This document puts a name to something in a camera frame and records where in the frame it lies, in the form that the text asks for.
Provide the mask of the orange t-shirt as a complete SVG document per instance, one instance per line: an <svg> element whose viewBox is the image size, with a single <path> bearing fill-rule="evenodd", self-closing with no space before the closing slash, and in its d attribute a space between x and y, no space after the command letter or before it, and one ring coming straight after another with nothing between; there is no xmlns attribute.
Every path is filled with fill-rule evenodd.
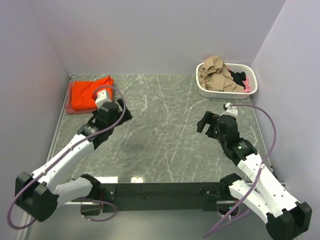
<svg viewBox="0 0 320 240"><path fill-rule="evenodd" d="M108 76L95 81L74 81L68 86L67 109L71 113L89 113L95 111L97 106L93 96L95 90L101 86L113 86L114 80Z"/></svg>

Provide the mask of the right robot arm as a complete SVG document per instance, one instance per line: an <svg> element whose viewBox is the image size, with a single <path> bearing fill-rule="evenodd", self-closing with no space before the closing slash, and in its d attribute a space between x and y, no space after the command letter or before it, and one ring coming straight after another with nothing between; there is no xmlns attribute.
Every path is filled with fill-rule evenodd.
<svg viewBox="0 0 320 240"><path fill-rule="evenodd" d="M256 148L240 137L235 116L206 111L196 131L201 133L205 125L209 125L205 134L216 139L227 158L252 181L248 186L239 175L227 175L220 180L220 195L245 204L265 223L273 240L293 240L306 232L312 208L292 196L266 167Z"/></svg>

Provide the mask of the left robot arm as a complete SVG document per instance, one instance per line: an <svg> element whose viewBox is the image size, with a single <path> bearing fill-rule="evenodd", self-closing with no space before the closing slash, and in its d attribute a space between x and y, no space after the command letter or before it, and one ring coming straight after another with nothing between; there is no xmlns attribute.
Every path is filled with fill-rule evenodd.
<svg viewBox="0 0 320 240"><path fill-rule="evenodd" d="M89 174L63 184L60 181L76 163L108 140L117 126L132 118L122 98L104 102L56 156L31 174L22 172L16 178L14 204L43 222L67 202L78 198L100 200L101 183Z"/></svg>

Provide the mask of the beige crumpled t-shirt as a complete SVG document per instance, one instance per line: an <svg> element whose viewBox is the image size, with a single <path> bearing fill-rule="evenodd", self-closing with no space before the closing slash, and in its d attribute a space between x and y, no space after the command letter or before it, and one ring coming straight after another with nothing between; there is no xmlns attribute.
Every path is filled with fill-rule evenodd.
<svg viewBox="0 0 320 240"><path fill-rule="evenodd" d="M200 86L208 91L242 93L244 88L233 81L219 56L207 58L197 71Z"/></svg>

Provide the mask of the pink garment in basket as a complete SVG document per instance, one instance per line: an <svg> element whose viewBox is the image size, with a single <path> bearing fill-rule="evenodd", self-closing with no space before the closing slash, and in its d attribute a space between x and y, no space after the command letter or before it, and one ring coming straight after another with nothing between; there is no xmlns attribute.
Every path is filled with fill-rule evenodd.
<svg viewBox="0 0 320 240"><path fill-rule="evenodd" d="M251 92L250 81L246 79L242 83L244 84L243 93L246 93L246 94L250 93Z"/></svg>

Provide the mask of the black garment in basket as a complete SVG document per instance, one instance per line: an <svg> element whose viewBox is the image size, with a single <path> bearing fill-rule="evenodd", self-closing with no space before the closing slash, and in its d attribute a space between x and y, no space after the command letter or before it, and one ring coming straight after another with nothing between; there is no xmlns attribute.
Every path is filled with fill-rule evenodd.
<svg viewBox="0 0 320 240"><path fill-rule="evenodd" d="M231 70L229 70L228 72L230 73L231 77L233 78L233 81L237 85L243 87L244 89L246 88L245 81L247 78L245 72L233 72Z"/></svg>

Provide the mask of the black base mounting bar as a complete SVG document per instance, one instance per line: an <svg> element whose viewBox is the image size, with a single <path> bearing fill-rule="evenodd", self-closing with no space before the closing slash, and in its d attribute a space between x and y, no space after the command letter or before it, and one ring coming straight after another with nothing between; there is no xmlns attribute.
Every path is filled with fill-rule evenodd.
<svg viewBox="0 0 320 240"><path fill-rule="evenodd" d="M118 211L203 210L217 211L217 203L235 204L219 182L102 183L93 197L78 201L102 200Z"/></svg>

